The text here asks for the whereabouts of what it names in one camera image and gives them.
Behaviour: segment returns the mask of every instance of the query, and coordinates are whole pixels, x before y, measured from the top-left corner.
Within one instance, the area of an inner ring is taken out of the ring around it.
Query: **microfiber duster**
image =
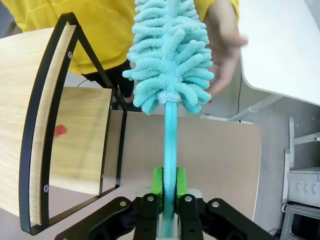
[[[206,25],[193,0],[136,0],[134,43],[127,58],[136,64],[123,72],[138,82],[133,103],[151,114],[165,105],[162,236],[173,237],[177,182],[178,108],[198,113],[211,95],[204,91],[214,74]]]

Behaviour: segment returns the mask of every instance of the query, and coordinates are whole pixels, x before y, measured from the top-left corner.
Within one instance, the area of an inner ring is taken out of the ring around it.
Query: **person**
[[[133,106],[134,82],[122,72],[130,69],[126,54],[133,44],[134,0],[2,0],[23,32],[54,27],[59,16],[73,12],[91,44],[103,69],[119,89],[129,111]],[[239,0],[194,0],[199,19],[208,25],[216,81],[207,90],[212,95],[226,87],[233,76],[240,57],[240,47],[247,40],[240,36]],[[106,84],[80,44],[76,45],[69,70]]]

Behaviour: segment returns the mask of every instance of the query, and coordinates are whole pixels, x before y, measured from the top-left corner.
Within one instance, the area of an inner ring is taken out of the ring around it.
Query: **wall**
[[[320,30],[320,0],[304,0]]]
[[[8,9],[0,1],[0,38],[3,38],[9,24],[14,20]]]

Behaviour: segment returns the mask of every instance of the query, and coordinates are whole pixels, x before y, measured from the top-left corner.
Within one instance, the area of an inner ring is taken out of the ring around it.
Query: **black pants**
[[[135,84],[134,81],[130,81],[128,78],[122,76],[122,72],[129,69],[131,69],[130,62],[127,60],[119,66],[105,70],[105,73],[108,75],[115,89],[118,90],[119,86],[120,91],[125,98],[129,98],[131,96]],[[108,88],[98,72],[84,74],[83,76],[89,81],[96,81],[104,89]]]

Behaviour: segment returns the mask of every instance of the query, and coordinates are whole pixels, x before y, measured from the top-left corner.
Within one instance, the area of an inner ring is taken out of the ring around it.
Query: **yellow shirt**
[[[2,0],[22,31],[54,27],[63,13],[73,12],[105,70],[127,60],[134,39],[134,0]],[[230,0],[238,13],[239,0]],[[203,22],[215,0],[195,0]],[[76,74],[97,72],[78,42],[69,69]]]

